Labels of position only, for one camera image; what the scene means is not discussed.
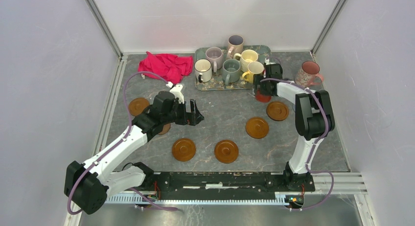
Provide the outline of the red round coaster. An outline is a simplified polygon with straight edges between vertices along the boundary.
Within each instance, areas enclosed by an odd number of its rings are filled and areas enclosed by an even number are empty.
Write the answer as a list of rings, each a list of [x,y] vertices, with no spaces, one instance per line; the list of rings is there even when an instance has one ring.
[[[256,94],[255,98],[259,102],[268,103],[271,100],[272,97],[268,96],[268,95]]]

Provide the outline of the glossy wooden ridged coaster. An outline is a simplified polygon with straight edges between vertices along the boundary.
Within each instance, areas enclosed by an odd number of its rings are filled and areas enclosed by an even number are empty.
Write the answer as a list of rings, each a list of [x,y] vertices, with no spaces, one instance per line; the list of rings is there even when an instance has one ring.
[[[196,153],[195,143],[189,138],[180,138],[172,146],[173,157],[181,162],[191,160]]]

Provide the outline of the green floral serving tray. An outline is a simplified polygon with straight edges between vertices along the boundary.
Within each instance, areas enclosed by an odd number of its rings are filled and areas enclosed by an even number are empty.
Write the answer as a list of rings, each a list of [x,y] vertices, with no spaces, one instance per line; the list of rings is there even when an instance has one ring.
[[[258,54],[258,61],[265,63],[266,58],[270,58],[271,49],[267,45],[245,45],[243,50],[254,50]],[[212,78],[206,83],[200,83],[198,78],[195,79],[195,87],[198,90],[244,90],[252,89],[253,85],[247,81],[244,81],[242,77],[237,82],[225,85],[225,81],[222,79],[221,70],[219,69],[216,73],[212,73]]]

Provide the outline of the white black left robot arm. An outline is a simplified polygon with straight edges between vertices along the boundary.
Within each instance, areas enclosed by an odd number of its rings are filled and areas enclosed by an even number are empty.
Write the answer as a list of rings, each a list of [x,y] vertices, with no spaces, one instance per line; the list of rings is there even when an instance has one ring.
[[[84,211],[93,214],[108,197],[118,192],[132,187],[149,190],[154,178],[140,167],[132,166],[120,172],[114,169],[158,135],[164,125],[196,126],[203,120],[194,99],[190,100],[190,111],[187,111],[180,92],[159,92],[153,103],[135,116],[110,145],[83,163],[73,161],[67,166],[64,194],[68,197],[68,213],[74,215]]]

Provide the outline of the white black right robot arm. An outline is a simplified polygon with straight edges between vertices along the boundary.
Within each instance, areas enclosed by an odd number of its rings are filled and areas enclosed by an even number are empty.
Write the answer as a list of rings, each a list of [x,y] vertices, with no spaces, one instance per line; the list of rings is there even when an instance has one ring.
[[[295,191],[302,185],[299,174],[310,172],[311,162],[318,146],[335,128],[329,93],[311,90],[294,81],[282,79],[278,63],[264,63],[264,72],[254,77],[254,89],[262,95],[278,96],[295,106],[295,127],[299,134],[293,156],[288,161],[289,174],[283,176],[283,186]]]

